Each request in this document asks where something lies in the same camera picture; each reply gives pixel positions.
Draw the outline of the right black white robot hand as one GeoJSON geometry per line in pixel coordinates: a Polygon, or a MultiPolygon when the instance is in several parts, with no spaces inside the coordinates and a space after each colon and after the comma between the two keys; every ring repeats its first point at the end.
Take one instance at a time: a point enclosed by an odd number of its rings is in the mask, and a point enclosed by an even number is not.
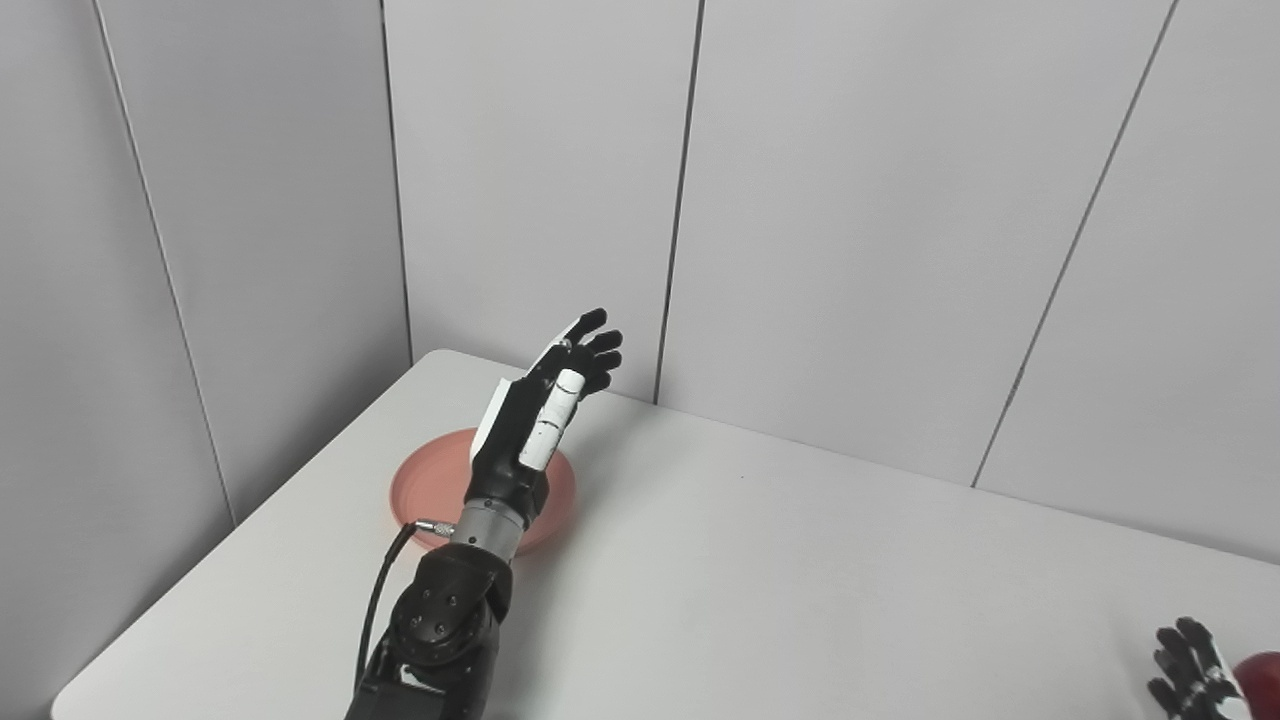
{"type": "Polygon", "coordinates": [[[1254,715],[1213,634],[1194,618],[1156,632],[1161,671],[1147,689],[1167,719],[1252,719],[1254,715]]]}

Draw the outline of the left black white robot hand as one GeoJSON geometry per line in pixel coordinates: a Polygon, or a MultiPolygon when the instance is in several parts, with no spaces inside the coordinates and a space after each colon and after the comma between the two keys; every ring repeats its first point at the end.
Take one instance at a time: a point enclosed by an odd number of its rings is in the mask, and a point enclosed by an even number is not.
{"type": "Polygon", "coordinates": [[[499,503],[529,529],[550,493],[547,466],[579,404],[611,386],[622,363],[620,331],[603,307],[559,333],[517,380],[502,380],[476,429],[465,502],[499,503]]]}

